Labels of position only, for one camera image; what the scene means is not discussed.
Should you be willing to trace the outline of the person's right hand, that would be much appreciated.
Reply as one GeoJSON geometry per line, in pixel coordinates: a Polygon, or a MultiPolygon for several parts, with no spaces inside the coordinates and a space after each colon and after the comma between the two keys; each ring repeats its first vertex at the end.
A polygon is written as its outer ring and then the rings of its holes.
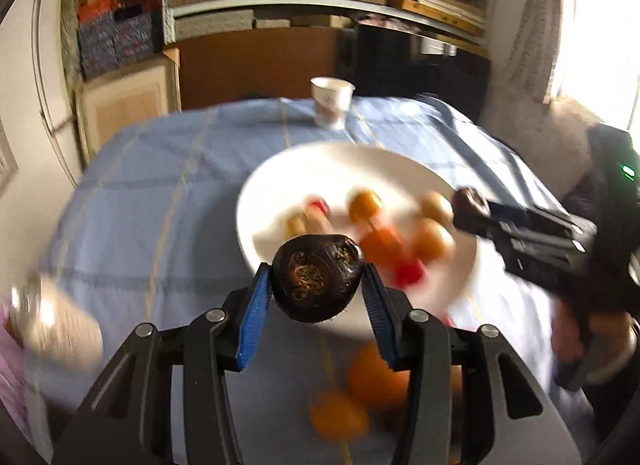
{"type": "Polygon", "coordinates": [[[603,385],[622,373],[636,353],[638,338],[636,321],[627,312],[592,313],[584,334],[573,310],[555,300],[551,321],[555,357],[561,363],[584,362],[587,352],[597,345],[586,374],[587,385],[603,385]]]}

